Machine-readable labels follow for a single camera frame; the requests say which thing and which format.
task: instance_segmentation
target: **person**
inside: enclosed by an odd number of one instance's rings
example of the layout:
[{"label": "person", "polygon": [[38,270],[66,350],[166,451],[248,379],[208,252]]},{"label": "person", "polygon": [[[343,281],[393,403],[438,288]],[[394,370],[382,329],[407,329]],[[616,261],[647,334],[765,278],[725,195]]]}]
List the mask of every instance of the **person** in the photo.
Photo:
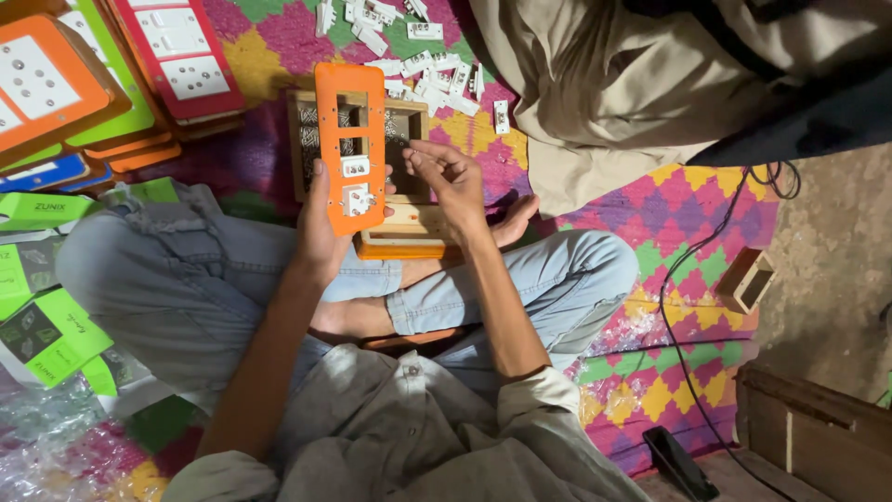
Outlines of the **person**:
[{"label": "person", "polygon": [[[481,167],[410,146],[460,266],[359,260],[333,233],[319,160],[296,232],[131,203],[70,234],[62,285],[211,416],[163,500],[647,500],[591,444],[562,373],[631,290],[631,249],[570,230],[503,255],[535,198],[488,229]],[[478,322],[433,359],[323,341]]]}]

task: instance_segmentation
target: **jeans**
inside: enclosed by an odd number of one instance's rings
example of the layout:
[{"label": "jeans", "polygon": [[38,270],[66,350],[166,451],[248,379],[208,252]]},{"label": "jeans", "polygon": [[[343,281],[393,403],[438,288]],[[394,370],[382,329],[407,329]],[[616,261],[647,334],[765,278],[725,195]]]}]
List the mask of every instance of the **jeans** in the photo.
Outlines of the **jeans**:
[{"label": "jeans", "polygon": [[[177,393],[210,413],[237,367],[292,257],[294,230],[187,204],[104,211],[80,222],[57,257],[57,275],[108,335]],[[632,250],[596,230],[556,233],[504,254],[551,361],[565,369],[594,341],[638,275]],[[323,301],[386,297],[395,330],[410,335],[481,321],[465,266],[398,289],[399,260],[352,250]],[[292,389],[332,347],[307,336]],[[483,328],[434,361],[492,399],[499,382]]]}]

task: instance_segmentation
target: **light blue jeans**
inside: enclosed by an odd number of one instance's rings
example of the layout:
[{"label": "light blue jeans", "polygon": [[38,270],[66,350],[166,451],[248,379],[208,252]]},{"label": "light blue jeans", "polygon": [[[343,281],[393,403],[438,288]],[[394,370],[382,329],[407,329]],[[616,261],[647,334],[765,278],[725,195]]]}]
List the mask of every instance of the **light blue jeans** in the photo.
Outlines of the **light blue jeans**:
[{"label": "light blue jeans", "polygon": [[[212,411],[263,317],[294,251],[294,230],[186,204],[119,206],[79,223],[57,258],[62,285],[93,321],[156,377]],[[506,253],[505,264],[552,363],[565,369],[599,335],[638,275],[632,250],[596,230],[558,232]],[[359,260],[351,249],[324,301],[386,297],[396,332],[481,321],[467,268],[398,289],[399,260]],[[331,349],[307,336],[293,389]],[[483,329],[434,359],[492,399],[498,379]]]}]

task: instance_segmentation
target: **electrical wire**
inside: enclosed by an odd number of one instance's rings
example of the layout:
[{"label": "electrical wire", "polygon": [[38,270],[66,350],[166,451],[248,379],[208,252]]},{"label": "electrical wire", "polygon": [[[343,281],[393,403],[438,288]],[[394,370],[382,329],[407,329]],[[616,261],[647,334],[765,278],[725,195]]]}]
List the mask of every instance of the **electrical wire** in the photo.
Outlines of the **electrical wire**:
[{"label": "electrical wire", "polygon": [[[780,186],[781,182],[781,170],[783,166],[788,167],[788,171],[790,172],[792,179],[790,180],[790,188],[789,190],[782,190]],[[697,397],[697,392],[694,390],[694,383],[690,380],[688,366],[685,364],[684,355],[681,353],[681,344],[679,344],[678,339],[675,337],[675,333],[672,331],[672,326],[669,324],[669,318],[666,316],[665,309],[665,293],[666,289],[669,287],[669,281],[672,279],[673,274],[681,267],[681,265],[694,254],[697,253],[700,249],[705,247],[710,242],[714,241],[718,236],[725,230],[728,226],[728,223],[731,221],[731,215],[734,212],[734,207],[737,206],[737,201],[740,199],[740,194],[743,192],[743,188],[747,184],[747,178],[750,176],[753,177],[753,180],[760,185],[769,186],[772,188],[775,194],[781,199],[790,200],[799,195],[799,191],[802,188],[802,177],[799,175],[799,169],[796,168],[795,165],[791,162],[784,161],[782,163],[777,163],[777,169],[773,170],[772,166],[768,164],[767,166],[767,176],[765,180],[759,179],[758,176],[753,172],[753,166],[747,166],[743,171],[743,176],[740,178],[740,184],[734,191],[734,196],[731,198],[731,203],[728,204],[728,211],[725,213],[722,221],[716,225],[713,233],[709,235],[709,237],[704,238],[699,241],[697,244],[693,245],[688,251],[686,251],[683,255],[679,256],[678,259],[675,260],[673,265],[669,268],[669,272],[666,273],[665,279],[663,279],[663,285],[660,287],[660,297],[659,297],[659,309],[660,314],[663,315],[663,322],[666,325],[666,331],[669,333],[669,338],[672,340],[672,346],[675,347],[675,351],[678,353],[678,359],[681,362],[681,371],[684,373],[684,380],[688,382],[688,388],[690,389],[690,394],[694,397],[694,404],[697,405],[697,408],[700,410],[700,413],[703,415],[703,419],[706,421],[706,425],[709,426],[709,429],[712,430],[715,438],[718,439],[719,443],[722,445],[722,448],[728,452],[728,455],[736,462],[744,471],[746,471],[750,476],[752,476],[756,481],[762,483],[765,487],[769,488],[774,493],[777,493],[785,500],[789,502],[796,502],[794,498],[787,495],[780,489],[774,487],[768,481],[759,477],[756,473],[751,471],[748,467],[746,467],[740,459],[737,458],[737,455],[731,451],[731,447],[728,446],[728,443],[722,439],[722,435],[719,434],[718,429],[715,428],[715,424],[709,419],[709,416],[706,414],[706,409],[700,403],[700,399]]]}]

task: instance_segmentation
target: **concrete floor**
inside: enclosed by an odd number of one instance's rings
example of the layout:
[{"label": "concrete floor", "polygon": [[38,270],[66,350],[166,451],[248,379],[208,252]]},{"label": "concrete floor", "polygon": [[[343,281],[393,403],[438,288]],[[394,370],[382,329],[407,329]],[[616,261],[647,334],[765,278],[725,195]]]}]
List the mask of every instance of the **concrete floor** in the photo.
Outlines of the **concrete floor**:
[{"label": "concrete floor", "polygon": [[892,145],[796,164],[802,193],[780,206],[757,362],[875,401],[892,370],[878,321],[892,301]]}]

